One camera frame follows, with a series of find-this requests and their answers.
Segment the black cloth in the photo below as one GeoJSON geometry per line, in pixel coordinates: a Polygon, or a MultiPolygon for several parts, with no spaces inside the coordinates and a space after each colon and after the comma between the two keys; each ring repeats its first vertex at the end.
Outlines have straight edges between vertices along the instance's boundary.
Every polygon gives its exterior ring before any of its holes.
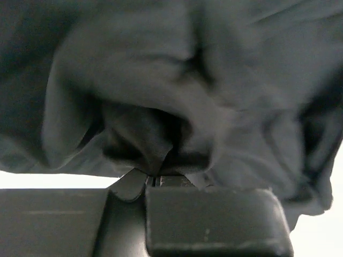
{"type": "Polygon", "coordinates": [[[330,208],[341,0],[2,0],[0,169],[270,188],[330,208]]]}

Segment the white surface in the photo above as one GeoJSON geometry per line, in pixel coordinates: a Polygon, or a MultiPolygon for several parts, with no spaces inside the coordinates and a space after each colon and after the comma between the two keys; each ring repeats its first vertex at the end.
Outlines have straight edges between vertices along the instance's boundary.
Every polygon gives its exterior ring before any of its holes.
{"type": "MultiPolygon", "coordinates": [[[[343,147],[331,177],[334,203],[317,217],[301,216],[291,239],[295,257],[343,256],[343,147]]],[[[117,178],[80,175],[16,175],[0,171],[0,188],[105,188],[117,178]]]]}

